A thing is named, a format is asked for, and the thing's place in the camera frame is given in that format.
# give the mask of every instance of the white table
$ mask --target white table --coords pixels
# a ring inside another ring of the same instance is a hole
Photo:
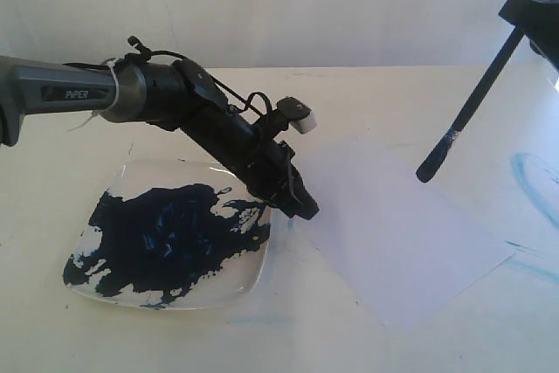
[[[285,135],[300,155],[373,135],[415,170],[483,70],[214,73],[240,92],[289,94],[311,106],[319,127]],[[559,370],[559,231],[525,197],[509,163],[530,151],[559,168],[559,94],[538,67],[506,69],[431,184],[498,238],[545,256],[526,260],[533,270],[503,264],[407,333],[387,330],[362,308],[303,231],[273,232],[260,282],[233,307],[138,310],[66,289],[66,258],[124,162],[208,159],[185,135],[141,123],[97,119],[66,132],[85,118],[28,117],[19,144],[0,149],[0,371]]]

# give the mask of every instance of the white paper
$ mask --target white paper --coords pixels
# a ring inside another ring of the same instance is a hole
[[[298,229],[385,324],[415,324],[514,253],[370,139],[295,164],[321,207]]]

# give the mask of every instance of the square plate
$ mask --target square plate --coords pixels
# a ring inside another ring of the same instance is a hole
[[[132,161],[100,198],[63,280],[123,306],[223,305],[258,281],[270,216],[217,163]]]

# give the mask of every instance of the white wall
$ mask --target white wall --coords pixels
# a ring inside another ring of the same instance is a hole
[[[0,0],[0,53],[100,61],[129,34],[204,66],[486,63],[505,0]],[[533,58],[524,45],[515,59]]]

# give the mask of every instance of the paint brush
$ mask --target paint brush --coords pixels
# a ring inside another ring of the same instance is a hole
[[[437,173],[440,166],[446,159],[448,151],[452,144],[462,132],[466,124],[472,119],[477,111],[481,102],[485,99],[487,93],[493,86],[500,72],[503,70],[508,60],[512,56],[514,50],[521,42],[523,33],[518,28],[514,28],[508,36],[507,41],[501,47],[486,72],[481,77],[478,85],[473,89],[472,94],[467,99],[466,103],[460,109],[460,112],[451,127],[445,133],[442,139],[437,143],[437,146],[431,151],[427,158],[419,165],[416,171],[418,180],[422,183],[428,183]]]

